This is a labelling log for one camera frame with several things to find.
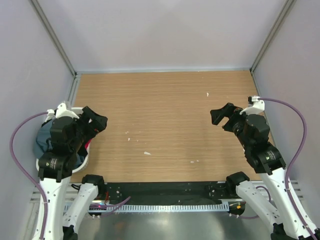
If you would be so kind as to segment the grey-blue t shirt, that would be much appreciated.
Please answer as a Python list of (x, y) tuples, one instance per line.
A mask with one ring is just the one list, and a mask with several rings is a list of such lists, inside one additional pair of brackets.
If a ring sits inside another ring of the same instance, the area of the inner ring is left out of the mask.
[(36, 134), (36, 138), (33, 146), (33, 153), (37, 159), (40, 159), (41, 156), (48, 149), (52, 148), (51, 133), (50, 133), (52, 123), (53, 123), (52, 121), (49, 121), (46, 124), (44, 124)]

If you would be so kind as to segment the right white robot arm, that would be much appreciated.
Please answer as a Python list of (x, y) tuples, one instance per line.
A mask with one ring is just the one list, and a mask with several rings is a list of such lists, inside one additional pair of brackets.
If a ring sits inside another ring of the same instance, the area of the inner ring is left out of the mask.
[(234, 133), (249, 165), (263, 181), (270, 203), (243, 172), (226, 178), (225, 192), (231, 198), (240, 197), (268, 227), (272, 240), (318, 240), (320, 229), (313, 223), (301, 204), (290, 180), (291, 164), (286, 164), (280, 151), (270, 143), (270, 127), (261, 115), (266, 98), (251, 96), (249, 106), (241, 108), (227, 103), (210, 111), (211, 123)]

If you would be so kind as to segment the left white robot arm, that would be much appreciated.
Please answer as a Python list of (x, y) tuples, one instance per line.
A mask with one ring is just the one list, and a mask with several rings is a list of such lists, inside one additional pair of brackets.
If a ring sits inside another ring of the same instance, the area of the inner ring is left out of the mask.
[(61, 103), (48, 117), (53, 119), (51, 147), (38, 160), (41, 207), (34, 236), (44, 240), (76, 240), (90, 204), (106, 194), (105, 181), (100, 175), (85, 175), (76, 198), (65, 211), (67, 189), (78, 151), (106, 129), (108, 119), (88, 106), (73, 111), (66, 103)]

